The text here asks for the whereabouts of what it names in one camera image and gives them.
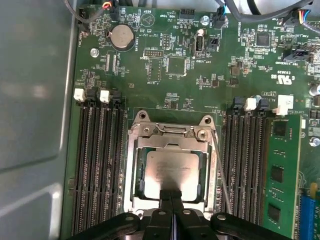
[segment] motherboard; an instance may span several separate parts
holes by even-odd
[[[217,154],[233,215],[316,238],[319,83],[320,38],[282,18],[119,6],[81,24],[61,239],[142,217],[162,188],[206,218],[226,212]]]

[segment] white dimm latch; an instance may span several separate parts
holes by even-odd
[[[86,100],[85,90],[82,88],[75,88],[73,98],[79,102],[84,102]]]
[[[288,106],[284,104],[279,105],[277,108],[273,109],[272,112],[277,116],[288,115]]]
[[[253,111],[256,108],[257,108],[257,100],[255,98],[249,97],[245,100],[244,110],[246,112]]]
[[[110,102],[110,92],[108,90],[101,90],[99,99],[102,103],[108,104]]]

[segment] blue pcie slot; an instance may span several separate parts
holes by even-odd
[[[312,240],[314,237],[315,200],[301,197],[299,240]]]

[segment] blue wire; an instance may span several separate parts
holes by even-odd
[[[307,15],[310,13],[310,10],[306,11],[306,13],[304,14],[303,17],[303,22],[305,22],[307,20]]]

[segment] cpu socket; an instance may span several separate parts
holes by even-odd
[[[160,190],[180,190],[185,208],[210,219],[217,185],[212,130],[210,115],[199,125],[182,125],[151,122],[146,111],[139,111],[128,133],[124,211],[142,217],[159,207]]]

